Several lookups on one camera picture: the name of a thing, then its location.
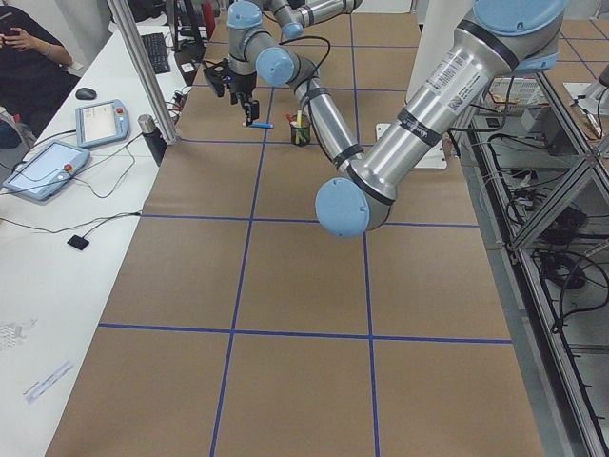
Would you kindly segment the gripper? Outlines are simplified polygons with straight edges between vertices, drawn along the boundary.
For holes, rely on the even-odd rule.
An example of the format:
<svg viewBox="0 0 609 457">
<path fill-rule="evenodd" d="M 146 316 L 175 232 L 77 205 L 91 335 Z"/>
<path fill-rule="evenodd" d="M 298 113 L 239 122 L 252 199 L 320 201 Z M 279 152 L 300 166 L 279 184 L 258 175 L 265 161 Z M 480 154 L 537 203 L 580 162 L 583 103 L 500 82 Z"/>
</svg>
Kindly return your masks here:
<svg viewBox="0 0 609 457">
<path fill-rule="evenodd" d="M 246 124 L 252 125 L 260 118 L 259 101 L 252 98 L 256 89 L 257 73 L 239 74 L 232 71 L 228 77 L 228 88 L 230 91 L 230 104 L 243 103 L 246 115 Z"/>
</svg>

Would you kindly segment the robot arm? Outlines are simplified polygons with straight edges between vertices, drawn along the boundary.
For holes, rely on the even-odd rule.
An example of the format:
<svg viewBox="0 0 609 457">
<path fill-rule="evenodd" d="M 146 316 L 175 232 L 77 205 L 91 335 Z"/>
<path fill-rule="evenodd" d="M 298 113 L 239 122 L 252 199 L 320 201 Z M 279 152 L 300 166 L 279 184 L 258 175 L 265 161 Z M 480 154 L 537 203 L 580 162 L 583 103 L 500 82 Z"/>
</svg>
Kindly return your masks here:
<svg viewBox="0 0 609 457">
<path fill-rule="evenodd" d="M 227 86 L 231 102 L 242 105 L 250 122 L 256 113 L 253 91 L 259 78 L 271 87 L 291 87 L 324 154 L 340 173 L 346 173 L 353 160 L 363 157 L 363 148 L 322 82 L 319 66 L 272 37 L 263 26 L 263 9 L 273 14 L 285 38 L 294 39 L 305 28 L 349 14 L 360 4 L 310 1 L 294 9 L 286 1 L 236 1 L 227 10 Z"/>
<path fill-rule="evenodd" d="M 407 175 L 497 77 L 544 71 L 558 54 L 564 1 L 476 1 L 454 30 L 454 44 L 397 119 L 315 200 L 323 228 L 342 238 L 381 226 Z"/>
</svg>

